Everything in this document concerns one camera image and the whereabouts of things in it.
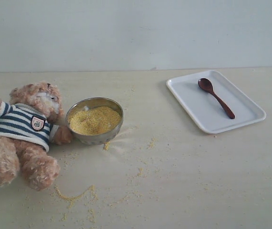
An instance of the white wall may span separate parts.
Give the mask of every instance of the white wall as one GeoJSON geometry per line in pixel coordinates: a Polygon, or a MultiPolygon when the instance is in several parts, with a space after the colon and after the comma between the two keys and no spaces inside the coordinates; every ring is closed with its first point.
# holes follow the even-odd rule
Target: white wall
{"type": "Polygon", "coordinates": [[[272,66],[272,0],[0,0],[0,72],[272,66]]]}

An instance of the cornmeal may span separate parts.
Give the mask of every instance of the cornmeal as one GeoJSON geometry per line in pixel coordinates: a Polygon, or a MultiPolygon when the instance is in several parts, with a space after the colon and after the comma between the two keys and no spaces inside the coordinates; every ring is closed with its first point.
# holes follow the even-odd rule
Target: cornmeal
{"type": "Polygon", "coordinates": [[[70,120],[70,128],[81,135],[100,135],[112,130],[120,121],[118,112],[100,106],[77,112],[70,120]]]}

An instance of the bowl rim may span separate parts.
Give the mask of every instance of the bowl rim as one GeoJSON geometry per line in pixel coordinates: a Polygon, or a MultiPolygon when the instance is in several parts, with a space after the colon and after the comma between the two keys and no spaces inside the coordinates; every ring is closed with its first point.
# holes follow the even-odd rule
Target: bowl rim
{"type": "Polygon", "coordinates": [[[121,106],[118,102],[116,102],[116,101],[114,101],[114,100],[112,100],[112,99],[110,99],[110,98],[106,98],[106,97],[91,97],[91,98],[87,98],[87,99],[80,100],[80,101],[76,102],[72,107],[70,107],[70,109],[69,109],[69,110],[67,111],[67,113],[66,113],[65,121],[66,121],[66,126],[69,128],[69,130],[72,131],[72,132],[73,132],[74,134],[76,134],[76,135],[87,136],[87,137],[97,137],[97,136],[101,136],[101,135],[106,135],[106,134],[108,134],[109,132],[113,131],[113,130],[114,130],[115,128],[117,128],[118,126],[122,125],[122,123],[123,123],[123,117],[124,117],[123,108],[122,108],[122,106],[121,106]],[[78,104],[80,104],[80,103],[82,103],[82,102],[84,102],[84,101],[92,100],[92,99],[104,99],[104,100],[108,100],[108,101],[111,101],[111,102],[115,103],[115,104],[120,108],[120,110],[121,110],[121,112],[122,112],[121,120],[120,120],[120,122],[119,122],[113,129],[111,129],[110,131],[105,132],[105,133],[103,133],[103,134],[99,134],[99,135],[82,135],[82,134],[76,133],[75,131],[73,131],[73,130],[70,128],[70,125],[69,125],[69,123],[68,123],[68,114],[69,114],[69,112],[70,112],[74,107],[76,107],[78,104]]]}

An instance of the teddy bear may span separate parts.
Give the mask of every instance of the teddy bear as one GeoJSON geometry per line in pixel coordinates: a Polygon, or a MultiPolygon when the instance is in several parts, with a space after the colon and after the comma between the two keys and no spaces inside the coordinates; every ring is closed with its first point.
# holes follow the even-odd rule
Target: teddy bear
{"type": "Polygon", "coordinates": [[[41,191],[59,175],[49,145],[67,144],[72,133],[55,125],[63,117],[62,98],[56,85],[39,82],[15,88],[8,103],[0,99],[0,187],[20,172],[26,184],[41,191]]]}

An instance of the wooden spoon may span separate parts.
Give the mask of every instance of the wooden spoon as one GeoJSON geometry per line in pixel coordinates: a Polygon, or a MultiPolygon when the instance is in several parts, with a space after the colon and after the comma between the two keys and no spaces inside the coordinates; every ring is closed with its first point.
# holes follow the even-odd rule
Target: wooden spoon
{"type": "Polygon", "coordinates": [[[198,86],[203,89],[205,92],[210,93],[211,95],[213,95],[217,101],[221,104],[222,108],[225,110],[226,114],[228,115],[228,117],[230,119],[234,119],[235,115],[232,112],[232,110],[225,104],[225,102],[223,100],[221,100],[214,92],[213,90],[213,86],[212,83],[210,82],[210,80],[206,79],[206,78],[201,78],[198,81],[198,86]]]}

